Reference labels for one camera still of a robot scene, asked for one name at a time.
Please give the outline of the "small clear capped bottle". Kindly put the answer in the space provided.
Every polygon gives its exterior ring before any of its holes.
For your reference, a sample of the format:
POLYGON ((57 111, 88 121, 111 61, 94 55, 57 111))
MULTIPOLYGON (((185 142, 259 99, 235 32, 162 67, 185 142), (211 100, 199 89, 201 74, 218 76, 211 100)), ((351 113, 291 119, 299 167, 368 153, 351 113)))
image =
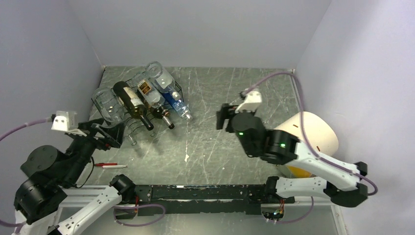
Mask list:
POLYGON ((110 87, 96 89, 92 101, 108 125, 126 123, 125 110, 110 87))

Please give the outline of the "tall clear bottle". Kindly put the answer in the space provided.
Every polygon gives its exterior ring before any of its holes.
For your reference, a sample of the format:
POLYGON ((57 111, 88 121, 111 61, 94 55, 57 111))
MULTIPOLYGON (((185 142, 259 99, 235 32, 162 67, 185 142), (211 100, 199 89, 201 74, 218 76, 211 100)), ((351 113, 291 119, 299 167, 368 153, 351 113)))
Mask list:
POLYGON ((126 118, 124 138, 131 144, 131 146, 135 146, 138 143, 137 136, 140 131, 149 132, 150 137, 154 137, 156 135, 154 130, 148 131, 140 119, 135 119, 132 117, 126 118))

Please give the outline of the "dark green wine bottle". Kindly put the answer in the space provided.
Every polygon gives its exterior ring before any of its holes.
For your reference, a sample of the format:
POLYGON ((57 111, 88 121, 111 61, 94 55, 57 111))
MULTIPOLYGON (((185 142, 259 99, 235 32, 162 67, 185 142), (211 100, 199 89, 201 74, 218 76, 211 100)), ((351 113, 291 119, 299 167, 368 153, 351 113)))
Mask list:
POLYGON ((154 129, 154 125, 147 117, 146 106, 125 81, 116 82, 113 86, 113 91, 116 96, 122 101, 127 112, 132 118, 141 120, 148 131, 154 129))

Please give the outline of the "black wire wine rack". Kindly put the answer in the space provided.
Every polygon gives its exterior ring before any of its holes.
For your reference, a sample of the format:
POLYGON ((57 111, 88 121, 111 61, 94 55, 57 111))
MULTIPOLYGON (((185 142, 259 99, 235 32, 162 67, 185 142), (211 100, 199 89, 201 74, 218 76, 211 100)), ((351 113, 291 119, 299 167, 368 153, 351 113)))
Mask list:
POLYGON ((169 129, 175 124, 170 119, 170 109, 162 93, 143 73, 111 87, 94 91, 92 101, 108 125, 125 124, 124 135, 135 144, 135 132, 144 127, 154 129, 153 119, 162 120, 169 129))

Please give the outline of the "blue square bottle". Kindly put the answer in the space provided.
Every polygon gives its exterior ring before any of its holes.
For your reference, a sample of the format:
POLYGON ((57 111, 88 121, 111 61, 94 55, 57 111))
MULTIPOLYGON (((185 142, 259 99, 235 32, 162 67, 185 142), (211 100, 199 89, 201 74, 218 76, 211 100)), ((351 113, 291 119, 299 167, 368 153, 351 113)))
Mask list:
POLYGON ((175 100, 170 93, 162 93, 162 96, 181 118, 184 118, 186 120, 192 119, 189 107, 184 103, 184 101, 181 98, 175 100))

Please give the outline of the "brown label wine bottle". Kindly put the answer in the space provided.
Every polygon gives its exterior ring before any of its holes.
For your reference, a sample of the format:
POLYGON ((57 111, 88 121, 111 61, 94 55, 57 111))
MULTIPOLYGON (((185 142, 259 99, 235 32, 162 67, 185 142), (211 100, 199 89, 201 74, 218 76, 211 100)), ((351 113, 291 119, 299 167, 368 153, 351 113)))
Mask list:
POLYGON ((155 108, 151 106, 146 99, 144 100, 144 105, 153 117, 163 120, 169 129, 175 128, 175 124, 169 119, 170 112, 162 105, 155 108))

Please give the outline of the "clear gold label bottle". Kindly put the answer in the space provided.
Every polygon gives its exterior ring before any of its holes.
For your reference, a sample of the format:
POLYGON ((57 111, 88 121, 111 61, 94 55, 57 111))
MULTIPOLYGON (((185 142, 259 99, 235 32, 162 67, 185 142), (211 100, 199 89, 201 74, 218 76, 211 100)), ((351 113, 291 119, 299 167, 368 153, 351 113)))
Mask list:
POLYGON ((164 106, 165 98, 143 73, 138 72, 133 78, 133 83, 137 86, 140 97, 146 99, 151 106, 164 106))

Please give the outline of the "round clear silver-cap bottle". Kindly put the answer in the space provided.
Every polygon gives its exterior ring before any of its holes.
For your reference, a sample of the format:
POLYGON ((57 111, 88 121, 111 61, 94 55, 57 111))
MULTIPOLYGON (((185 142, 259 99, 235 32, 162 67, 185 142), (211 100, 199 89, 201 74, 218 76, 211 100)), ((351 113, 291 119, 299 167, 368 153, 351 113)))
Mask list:
POLYGON ((175 101, 182 98, 175 89, 173 76, 158 61, 150 62, 145 68, 145 74, 161 93, 170 94, 175 101))

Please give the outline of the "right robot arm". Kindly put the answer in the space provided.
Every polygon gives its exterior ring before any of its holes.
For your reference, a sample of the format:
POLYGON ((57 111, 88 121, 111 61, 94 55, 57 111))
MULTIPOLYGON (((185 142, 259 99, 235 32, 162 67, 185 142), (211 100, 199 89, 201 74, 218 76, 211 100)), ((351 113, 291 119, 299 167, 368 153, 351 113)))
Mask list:
POLYGON ((238 113, 236 108, 223 104, 216 112, 216 128, 234 133, 248 157, 313 174, 310 178, 269 177, 264 189, 268 202, 306 196, 326 198, 338 206, 354 208, 368 199, 368 187, 361 183, 367 174, 366 163, 348 164, 323 153, 315 155, 298 137, 283 130, 267 129, 259 117, 246 111, 238 113))

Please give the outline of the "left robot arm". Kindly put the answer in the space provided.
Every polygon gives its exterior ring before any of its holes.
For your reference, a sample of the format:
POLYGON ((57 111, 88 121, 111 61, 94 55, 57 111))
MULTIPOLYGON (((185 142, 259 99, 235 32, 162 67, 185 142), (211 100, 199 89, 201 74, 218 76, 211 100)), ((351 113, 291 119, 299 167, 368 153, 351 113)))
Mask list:
POLYGON ((15 194, 16 235, 77 235, 107 210, 132 202, 136 195, 135 185, 128 177, 116 176, 84 208, 54 225, 59 206, 67 197, 65 190, 77 188, 77 180, 85 166, 92 163, 94 151, 121 147, 125 124, 106 126, 103 118, 76 123, 58 114, 48 121, 53 130, 71 137, 72 143, 65 152, 51 145, 40 146, 21 165, 27 180, 15 194))

